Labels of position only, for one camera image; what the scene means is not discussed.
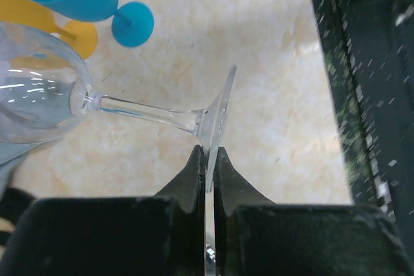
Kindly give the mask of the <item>clear wine glass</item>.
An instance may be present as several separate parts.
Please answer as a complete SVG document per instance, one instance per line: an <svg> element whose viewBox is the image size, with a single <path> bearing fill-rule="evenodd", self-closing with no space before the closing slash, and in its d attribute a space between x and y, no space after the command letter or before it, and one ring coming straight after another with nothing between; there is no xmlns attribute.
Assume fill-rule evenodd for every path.
<svg viewBox="0 0 414 276"><path fill-rule="evenodd" d="M57 37L32 27L1 23L1 141L45 143L77 127L91 111L159 122L196 137L206 158L206 191L223 138L236 75L232 67L213 103L174 111L101 94L84 60Z"/></svg>

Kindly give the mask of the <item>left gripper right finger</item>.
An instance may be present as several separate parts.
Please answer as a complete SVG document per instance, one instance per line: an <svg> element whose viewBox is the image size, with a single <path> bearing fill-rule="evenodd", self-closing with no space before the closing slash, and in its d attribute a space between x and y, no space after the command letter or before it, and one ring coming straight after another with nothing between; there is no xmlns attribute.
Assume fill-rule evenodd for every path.
<svg viewBox="0 0 414 276"><path fill-rule="evenodd" d="M219 148L214 170L218 275L412 275L391 221L367 205L277 204Z"/></svg>

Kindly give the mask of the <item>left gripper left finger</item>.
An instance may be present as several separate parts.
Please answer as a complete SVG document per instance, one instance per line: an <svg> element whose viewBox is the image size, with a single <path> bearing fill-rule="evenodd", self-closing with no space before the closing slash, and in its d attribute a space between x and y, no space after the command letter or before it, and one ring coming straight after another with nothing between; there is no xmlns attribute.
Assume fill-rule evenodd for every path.
<svg viewBox="0 0 414 276"><path fill-rule="evenodd" d="M2 275L204 275L206 160L195 146L153 196L36 198L8 187Z"/></svg>

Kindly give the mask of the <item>orange wine glass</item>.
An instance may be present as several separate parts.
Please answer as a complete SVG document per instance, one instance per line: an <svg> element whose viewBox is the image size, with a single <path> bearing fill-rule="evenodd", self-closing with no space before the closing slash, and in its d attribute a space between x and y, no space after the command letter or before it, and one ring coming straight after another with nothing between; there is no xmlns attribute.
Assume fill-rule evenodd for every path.
<svg viewBox="0 0 414 276"><path fill-rule="evenodd" d="M91 56L98 44L98 33L92 23L70 20L64 27L59 27L50 9L31 0L1 0L1 21L59 34L60 39L82 59Z"/></svg>

